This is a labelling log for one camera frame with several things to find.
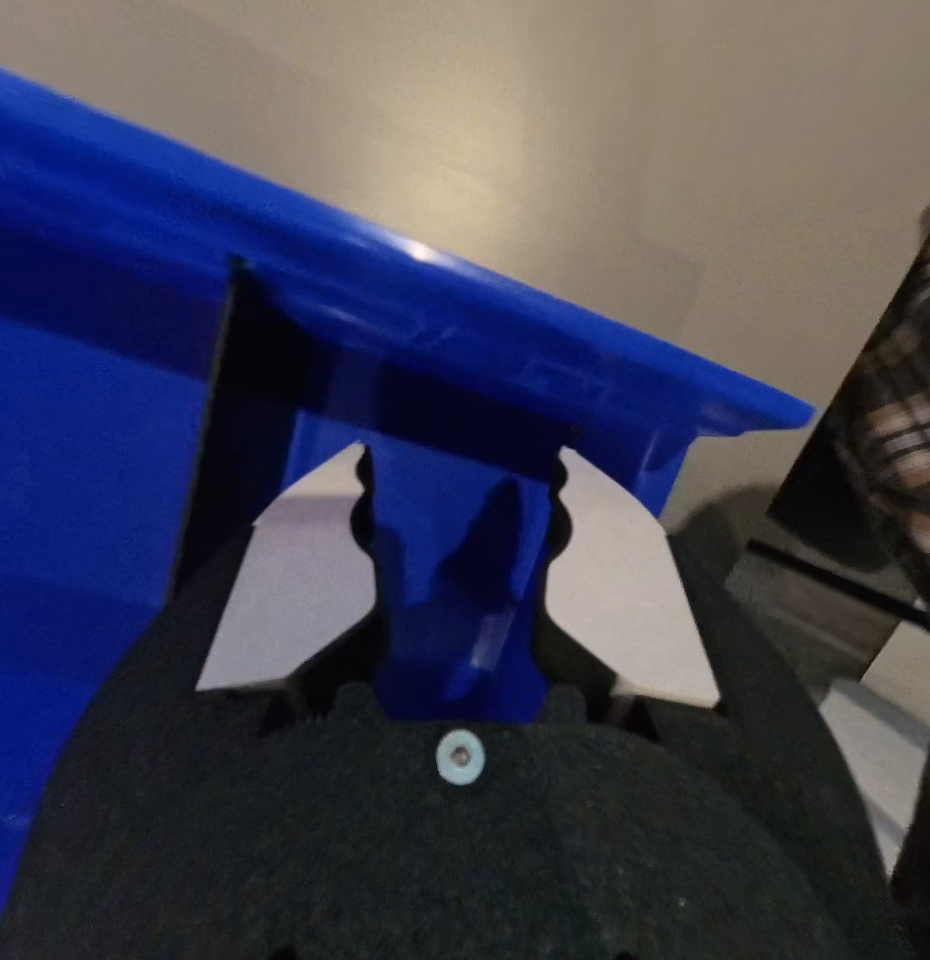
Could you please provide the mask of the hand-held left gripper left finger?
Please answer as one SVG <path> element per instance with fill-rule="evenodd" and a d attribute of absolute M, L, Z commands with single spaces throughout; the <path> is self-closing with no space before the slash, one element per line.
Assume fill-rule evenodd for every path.
<path fill-rule="evenodd" d="M 345 447 L 255 521 L 197 692 L 275 690 L 373 612 L 375 566 L 352 524 L 366 453 Z"/>

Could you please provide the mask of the blue plastic bin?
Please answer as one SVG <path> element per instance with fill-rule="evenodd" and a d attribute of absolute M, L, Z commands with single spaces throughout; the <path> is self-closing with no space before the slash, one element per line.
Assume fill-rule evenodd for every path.
<path fill-rule="evenodd" d="M 279 495 L 356 442 L 372 461 L 401 719 L 543 704 L 561 448 L 656 517 L 699 438 L 814 410 L 0 68 L 0 919 L 65 739 L 178 595 L 233 258 L 313 342 Z"/>

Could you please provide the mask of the black bin divider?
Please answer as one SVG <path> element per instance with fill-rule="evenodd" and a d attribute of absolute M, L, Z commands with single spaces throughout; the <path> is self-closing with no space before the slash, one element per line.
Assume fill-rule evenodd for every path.
<path fill-rule="evenodd" d="M 313 354 L 251 266 L 229 267 L 170 597 L 279 495 Z"/>

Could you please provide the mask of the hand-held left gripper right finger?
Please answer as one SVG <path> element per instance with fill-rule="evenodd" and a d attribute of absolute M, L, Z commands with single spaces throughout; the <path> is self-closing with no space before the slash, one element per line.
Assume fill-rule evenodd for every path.
<path fill-rule="evenodd" d="M 711 710 L 720 693 L 658 520 L 570 448 L 549 492 L 534 660 L 584 699 L 593 722 L 620 722 L 639 697 Z"/>

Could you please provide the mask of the person's plaid shirt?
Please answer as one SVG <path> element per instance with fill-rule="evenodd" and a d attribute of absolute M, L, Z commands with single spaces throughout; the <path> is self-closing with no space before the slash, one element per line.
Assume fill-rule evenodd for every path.
<path fill-rule="evenodd" d="M 769 508 L 859 570 L 894 563 L 930 623 L 930 205 L 922 240 Z"/>

